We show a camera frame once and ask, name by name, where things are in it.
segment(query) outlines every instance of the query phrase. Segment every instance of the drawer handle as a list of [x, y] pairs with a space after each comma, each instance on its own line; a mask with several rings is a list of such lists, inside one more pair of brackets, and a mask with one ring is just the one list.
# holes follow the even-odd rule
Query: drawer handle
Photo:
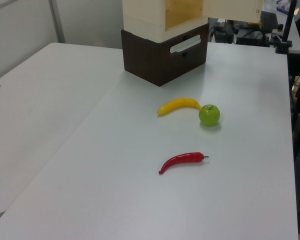
[[189, 38], [183, 42], [178, 43], [177, 45], [174, 45], [170, 48], [170, 53], [179, 53], [182, 52], [196, 44], [201, 43], [200, 35], [194, 36], [192, 38]]

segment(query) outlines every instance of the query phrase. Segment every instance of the banana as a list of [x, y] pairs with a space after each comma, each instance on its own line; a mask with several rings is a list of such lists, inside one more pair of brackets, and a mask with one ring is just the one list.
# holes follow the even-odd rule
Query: banana
[[161, 115], [165, 115], [165, 114], [171, 112], [172, 110], [175, 110], [175, 109], [181, 108], [181, 107], [191, 107], [191, 108], [201, 110], [201, 106], [193, 98], [181, 97], [181, 98], [177, 98], [177, 99], [167, 102], [166, 104], [161, 106], [156, 113], [158, 114], [158, 116], [161, 116]]

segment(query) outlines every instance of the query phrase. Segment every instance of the wall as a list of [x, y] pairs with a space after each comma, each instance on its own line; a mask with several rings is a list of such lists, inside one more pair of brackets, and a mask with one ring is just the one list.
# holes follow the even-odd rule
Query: wall
[[0, 77], [55, 42], [49, 0], [17, 0], [0, 8]]
[[121, 49], [122, 0], [55, 0], [65, 42]]

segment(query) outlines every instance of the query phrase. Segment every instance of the black cable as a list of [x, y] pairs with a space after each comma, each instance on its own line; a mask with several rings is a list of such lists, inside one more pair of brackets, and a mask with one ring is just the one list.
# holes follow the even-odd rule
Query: black cable
[[211, 32], [212, 29], [214, 29], [214, 27], [211, 27], [210, 30], [208, 31], [208, 37], [209, 37], [209, 39], [210, 39], [210, 42], [211, 42], [211, 37], [212, 37], [213, 34], [214, 34], [214, 31]]
[[256, 30], [252, 30], [252, 31], [246, 33], [245, 35], [243, 35], [243, 36], [241, 37], [241, 39], [240, 39], [240, 43], [243, 44], [244, 38], [247, 37], [249, 34], [255, 32], [255, 31], [256, 31]]
[[211, 27], [211, 28], [210, 28], [210, 30], [208, 31], [208, 36], [209, 36], [209, 33], [211, 32], [212, 29], [214, 29], [214, 27]]
[[257, 34], [256, 37], [254, 38], [254, 40], [253, 40], [253, 44], [254, 44], [254, 45], [256, 45], [257, 37], [259, 37], [260, 34], [262, 34], [262, 32], [260, 32], [259, 34]]
[[299, 87], [299, 85], [296, 84], [296, 82], [299, 80], [300, 76], [293, 82], [293, 85]]

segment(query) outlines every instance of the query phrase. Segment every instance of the apple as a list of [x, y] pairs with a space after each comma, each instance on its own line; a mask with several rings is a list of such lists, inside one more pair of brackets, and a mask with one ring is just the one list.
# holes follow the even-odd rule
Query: apple
[[203, 125], [217, 125], [220, 118], [220, 111], [215, 105], [204, 105], [199, 111], [199, 118]]

